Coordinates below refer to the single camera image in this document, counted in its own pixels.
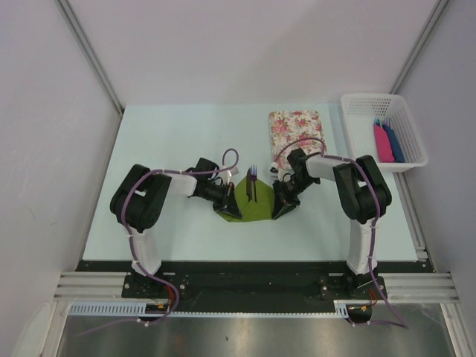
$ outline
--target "table surface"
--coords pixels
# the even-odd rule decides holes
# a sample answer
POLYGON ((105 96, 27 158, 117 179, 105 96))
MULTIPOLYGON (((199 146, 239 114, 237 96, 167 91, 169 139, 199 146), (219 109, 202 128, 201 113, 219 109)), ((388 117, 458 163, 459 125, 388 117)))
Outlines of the table surface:
MULTIPOLYGON (((288 357, 288 356, 456 356, 439 304, 396 306, 411 332, 393 327, 350 328, 343 318, 213 317, 168 318, 151 329, 116 324, 77 334, 119 318, 68 316, 59 357, 288 357)), ((393 320, 385 305, 375 320, 393 320)))
MULTIPOLYGON (((185 170, 200 157, 219 163, 223 152, 239 151, 239 182, 252 164, 271 185, 268 114, 314 109, 321 114, 329 154, 347 155, 338 104, 254 104, 242 106, 128 106, 97 203, 84 260, 131 260, 125 230, 109 211, 114 192, 133 164, 185 170)), ((228 163, 234 161, 230 154, 228 163)), ((377 236, 377 260, 417 260, 392 173, 384 173, 393 196, 377 236)), ((301 206, 276 221, 229 223, 211 202, 169 195, 155 226, 163 260, 330 261, 346 260, 350 221, 334 182, 300 195, 301 206)))

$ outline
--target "white wall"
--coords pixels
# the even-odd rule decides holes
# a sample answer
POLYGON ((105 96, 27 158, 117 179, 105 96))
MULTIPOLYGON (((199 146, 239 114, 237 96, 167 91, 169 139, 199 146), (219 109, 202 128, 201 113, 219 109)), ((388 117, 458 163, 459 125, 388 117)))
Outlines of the white wall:
POLYGON ((387 91, 436 0, 71 0, 127 104, 387 91))
POLYGON ((476 333, 476 2, 455 0, 405 84, 428 150, 408 173, 430 253, 476 333))
POLYGON ((0 355, 74 267, 119 118, 52 0, 0 4, 0 355))

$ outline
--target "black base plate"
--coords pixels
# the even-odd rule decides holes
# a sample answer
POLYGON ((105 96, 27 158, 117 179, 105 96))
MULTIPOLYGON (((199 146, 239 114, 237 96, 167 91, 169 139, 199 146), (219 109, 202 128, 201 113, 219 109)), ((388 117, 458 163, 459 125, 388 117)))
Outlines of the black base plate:
MULTIPOLYGON (((81 260, 76 271, 123 271, 131 269, 130 260, 81 260)), ((182 262, 162 261, 162 271, 313 271, 316 274, 344 273, 345 261, 333 262, 182 262)), ((379 273, 434 273, 430 260, 423 262, 379 262, 379 273)))
MULTIPOLYGON (((321 298, 314 274, 159 271, 156 276, 179 291, 179 312, 319 313, 334 312, 334 303, 321 298)), ((135 271, 124 280, 123 298, 167 299, 168 291, 135 271)))
MULTIPOLYGON (((384 278, 377 277, 377 282, 386 297, 387 289, 384 278)), ((324 300, 370 300, 370 290, 375 293, 376 297, 380 297, 380 293, 372 281, 355 289, 349 289, 344 275, 323 276, 319 279, 319 283, 321 284, 321 297, 324 300)))

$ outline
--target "white basket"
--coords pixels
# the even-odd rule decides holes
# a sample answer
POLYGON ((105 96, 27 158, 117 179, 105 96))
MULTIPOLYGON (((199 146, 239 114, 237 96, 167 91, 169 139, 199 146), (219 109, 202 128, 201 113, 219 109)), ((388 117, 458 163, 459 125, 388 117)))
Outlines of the white basket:
POLYGON ((422 139, 403 97, 393 94, 357 93, 342 96, 341 102, 344 128, 353 158, 372 155, 381 170, 396 173, 428 163, 422 139), (376 118, 390 118, 392 129, 403 151, 404 163, 380 162, 373 135, 373 122, 376 118))

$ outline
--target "floral placemat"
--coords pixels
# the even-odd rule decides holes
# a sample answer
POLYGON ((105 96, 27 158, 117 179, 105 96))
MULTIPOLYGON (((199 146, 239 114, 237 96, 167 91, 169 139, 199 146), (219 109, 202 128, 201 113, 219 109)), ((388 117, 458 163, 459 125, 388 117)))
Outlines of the floral placemat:
POLYGON ((269 114, 269 124, 271 127, 271 145, 273 160, 276 155, 289 143, 297 139, 318 138, 324 142, 324 148, 321 148, 319 141, 304 140, 300 141, 288 149, 279 157, 278 167, 284 170, 290 170, 287 156, 297 148, 302 148, 306 154, 316 151, 326 152, 324 133, 322 130, 321 118, 315 110, 300 111, 279 111, 269 114))

